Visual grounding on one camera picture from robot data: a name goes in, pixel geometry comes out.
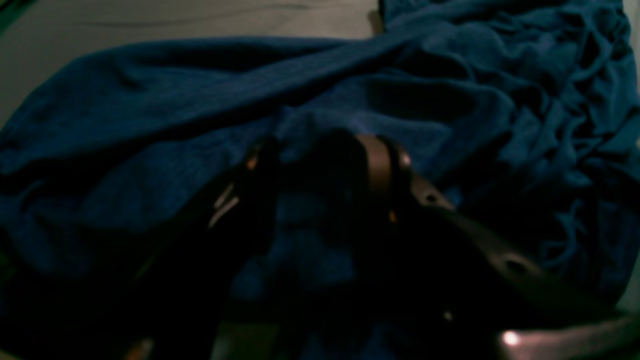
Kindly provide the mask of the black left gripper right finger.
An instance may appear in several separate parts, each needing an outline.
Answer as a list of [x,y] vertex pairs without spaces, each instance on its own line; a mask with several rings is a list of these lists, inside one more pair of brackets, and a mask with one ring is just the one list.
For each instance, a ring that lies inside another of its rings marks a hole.
[[456,210],[396,142],[351,136],[350,168],[361,278],[416,309],[430,358],[639,358],[637,313],[563,283]]

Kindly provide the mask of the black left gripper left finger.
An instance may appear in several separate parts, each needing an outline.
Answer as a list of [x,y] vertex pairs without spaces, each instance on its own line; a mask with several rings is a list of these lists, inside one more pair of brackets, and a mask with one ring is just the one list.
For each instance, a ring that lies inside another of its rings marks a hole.
[[99,326],[92,360],[208,360],[231,283],[274,237],[277,140],[259,140],[156,228],[157,248]]

